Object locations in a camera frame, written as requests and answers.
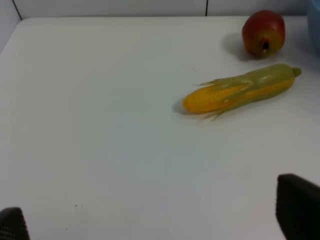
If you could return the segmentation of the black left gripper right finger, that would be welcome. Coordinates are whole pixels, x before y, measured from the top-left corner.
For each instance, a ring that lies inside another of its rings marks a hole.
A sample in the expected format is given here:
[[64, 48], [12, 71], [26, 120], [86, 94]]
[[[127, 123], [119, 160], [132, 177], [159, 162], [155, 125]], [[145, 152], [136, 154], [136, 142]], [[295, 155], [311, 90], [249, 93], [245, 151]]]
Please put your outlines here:
[[287, 240], [318, 240], [320, 187], [292, 173], [279, 175], [275, 215]]

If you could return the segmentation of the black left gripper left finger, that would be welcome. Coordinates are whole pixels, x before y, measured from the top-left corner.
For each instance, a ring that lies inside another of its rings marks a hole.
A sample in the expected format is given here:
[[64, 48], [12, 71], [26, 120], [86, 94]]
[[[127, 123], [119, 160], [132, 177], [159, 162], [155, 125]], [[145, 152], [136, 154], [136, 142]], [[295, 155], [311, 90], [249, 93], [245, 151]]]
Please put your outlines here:
[[7, 207], [0, 211], [0, 240], [30, 240], [20, 207]]

